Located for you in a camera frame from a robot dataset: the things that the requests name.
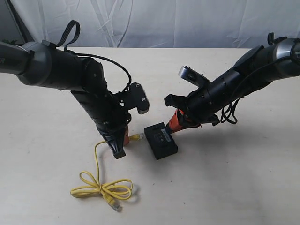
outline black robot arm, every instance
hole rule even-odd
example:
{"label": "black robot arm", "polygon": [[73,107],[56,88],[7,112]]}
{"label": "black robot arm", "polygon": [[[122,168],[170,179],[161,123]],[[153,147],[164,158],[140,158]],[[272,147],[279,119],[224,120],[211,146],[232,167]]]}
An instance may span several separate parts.
{"label": "black robot arm", "polygon": [[[299,39],[274,39],[274,33],[270,33],[268,43],[266,48],[257,46],[251,49],[213,82],[191,68],[183,67],[179,72],[180,77],[198,86],[198,89],[186,97],[170,94],[165,98],[166,106],[177,108],[167,124],[169,132],[196,128],[203,123],[215,126],[228,121],[236,124],[234,111],[242,97],[266,87],[272,81],[299,76]],[[215,113],[221,109],[222,116],[219,119]]]}
{"label": "black robot arm", "polygon": [[[18,47],[0,42],[0,72],[15,74],[26,85],[70,90],[95,122],[115,158],[123,157],[123,145],[129,142],[127,125],[131,116],[128,111],[137,108],[140,114],[146,113],[149,102],[142,86],[131,83],[129,72],[117,62],[96,55],[76,54],[67,49],[68,44],[64,51],[57,49],[64,44],[73,26],[76,32],[70,44],[79,37],[80,26],[76,21],[68,24],[57,45],[42,41]],[[110,61],[126,72],[129,82],[123,91],[112,94],[107,89],[102,64],[92,57]]]}

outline table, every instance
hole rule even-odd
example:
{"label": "table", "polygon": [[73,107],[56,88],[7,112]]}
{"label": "table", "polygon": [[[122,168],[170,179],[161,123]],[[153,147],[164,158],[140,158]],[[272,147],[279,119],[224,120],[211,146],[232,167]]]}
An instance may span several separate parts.
{"label": "table", "polygon": [[[169,93],[195,86],[180,79],[191,66],[211,81],[247,49],[73,48],[126,67],[149,98],[150,110],[131,111],[130,134],[167,122]],[[109,90],[123,89],[126,75],[103,62]],[[237,125],[184,130],[173,135],[179,152],[155,160],[145,139],[114,159],[99,148],[102,179],[131,179],[137,188],[123,211],[100,197],[75,199],[78,173],[95,173],[92,148],[102,139],[68,91],[25,86],[0,74],[0,224],[297,225],[300,221],[300,79],[274,82],[242,99]]]}

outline white curtain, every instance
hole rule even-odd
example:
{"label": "white curtain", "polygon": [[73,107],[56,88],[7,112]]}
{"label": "white curtain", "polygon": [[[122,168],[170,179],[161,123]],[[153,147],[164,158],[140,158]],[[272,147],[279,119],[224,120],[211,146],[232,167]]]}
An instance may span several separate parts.
{"label": "white curtain", "polygon": [[73,46],[227,48],[265,45],[269,32],[300,37],[300,0],[11,0],[36,41]]}

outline black strap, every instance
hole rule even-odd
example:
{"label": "black strap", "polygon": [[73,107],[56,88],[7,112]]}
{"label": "black strap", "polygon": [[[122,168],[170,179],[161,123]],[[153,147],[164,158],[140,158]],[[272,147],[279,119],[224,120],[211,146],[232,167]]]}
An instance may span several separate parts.
{"label": "black strap", "polygon": [[71,32],[71,30],[74,26],[76,26],[74,38],[69,43],[67,43],[65,45],[64,51],[65,52],[68,51],[67,47],[68,47],[69,44],[74,43],[75,41],[77,41],[77,39],[79,38],[79,34],[80,34],[80,24],[79,24],[78,21],[71,20],[69,22],[69,24],[67,25],[65,31],[63,32],[63,34],[61,36],[61,39],[60,39],[59,43],[57,43],[56,47],[60,47],[66,42],[66,40],[67,40],[67,38],[68,38],[68,36],[69,36],[69,34],[70,34],[70,32]]}

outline black box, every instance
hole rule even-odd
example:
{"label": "black box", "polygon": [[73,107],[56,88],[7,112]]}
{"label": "black box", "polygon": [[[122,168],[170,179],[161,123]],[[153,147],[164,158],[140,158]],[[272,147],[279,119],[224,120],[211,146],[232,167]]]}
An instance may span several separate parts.
{"label": "black box", "polygon": [[144,131],[156,159],[177,153],[178,147],[172,136],[167,132],[164,123],[146,127]]}

